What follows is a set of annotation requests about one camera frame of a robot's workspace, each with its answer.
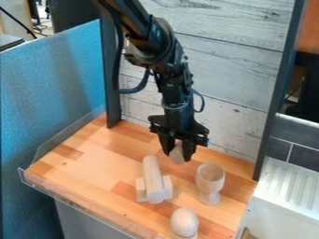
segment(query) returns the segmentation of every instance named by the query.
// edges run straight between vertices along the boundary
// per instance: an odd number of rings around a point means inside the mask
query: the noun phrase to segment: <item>white shiplap wall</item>
[[[196,119],[210,129],[210,147],[254,162],[282,57],[294,0],[141,0],[167,20],[189,57],[194,88],[205,96]],[[122,61],[121,87],[144,73]],[[148,125],[162,114],[154,81],[122,96],[125,119]]]

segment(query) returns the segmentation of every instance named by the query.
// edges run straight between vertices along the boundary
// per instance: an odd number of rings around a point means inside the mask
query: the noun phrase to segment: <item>black cable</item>
[[[202,94],[199,93],[198,91],[196,91],[196,90],[194,90],[194,89],[191,89],[191,92],[193,92],[194,94],[200,96],[200,98],[201,98],[201,108],[200,108],[200,110],[197,110],[197,109],[194,108],[194,111],[195,111],[196,113],[201,113],[201,112],[203,111],[203,109],[205,108],[205,99],[204,99],[204,97],[202,96]]]
[[[296,93],[297,90],[299,90],[299,88],[303,85],[304,82],[305,82],[305,78],[302,79],[300,84],[287,97],[285,97],[284,101],[288,100],[294,93]]]
[[[120,89],[119,93],[129,94],[129,93],[137,93],[137,92],[141,91],[142,89],[144,89],[146,87],[149,75],[150,75],[150,71],[149,71],[149,69],[146,69],[141,82],[136,87],[130,88],[130,89]]]
[[[13,21],[15,21],[18,25],[20,25],[21,27],[23,27],[26,31],[27,34],[31,34],[35,39],[37,39],[36,35],[26,26],[24,25],[21,21],[19,21],[18,19],[16,19],[14,16],[12,16],[9,12],[7,12],[6,10],[4,10],[2,7],[0,7],[0,10],[2,10],[4,13],[6,13]]]
[[[42,36],[50,36],[50,35],[41,34],[39,32],[35,32],[35,33],[38,34],[38,35],[42,35]]]

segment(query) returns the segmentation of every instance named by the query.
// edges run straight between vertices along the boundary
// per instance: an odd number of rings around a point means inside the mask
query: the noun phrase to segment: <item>blue partition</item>
[[[104,104],[99,21],[0,53],[4,239],[59,239],[53,201],[20,182],[36,149]]]

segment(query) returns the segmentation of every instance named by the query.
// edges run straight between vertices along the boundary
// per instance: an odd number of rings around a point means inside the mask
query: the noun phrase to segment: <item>wooden table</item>
[[[143,176],[141,161],[149,154],[157,155],[162,173],[172,176],[171,201],[149,204],[135,200],[134,180]],[[196,197],[194,175],[204,162],[218,163],[227,171],[218,205],[201,204]],[[197,212],[199,238],[229,239],[237,231],[256,186],[250,179],[254,166],[202,147],[191,162],[175,165],[146,127],[124,120],[109,130],[103,114],[31,165],[24,175],[49,194],[144,238],[158,237],[155,233],[170,238],[170,216],[183,206]]]

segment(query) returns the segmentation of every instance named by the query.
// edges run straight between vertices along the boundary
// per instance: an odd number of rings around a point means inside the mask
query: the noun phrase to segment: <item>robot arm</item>
[[[152,72],[164,115],[149,116],[150,131],[158,134],[166,155],[182,141],[183,155],[188,162],[197,145],[207,146],[209,130],[194,119],[194,91],[187,56],[174,36],[170,24],[149,15],[138,0],[93,0],[101,11],[116,19],[129,46],[125,59]]]

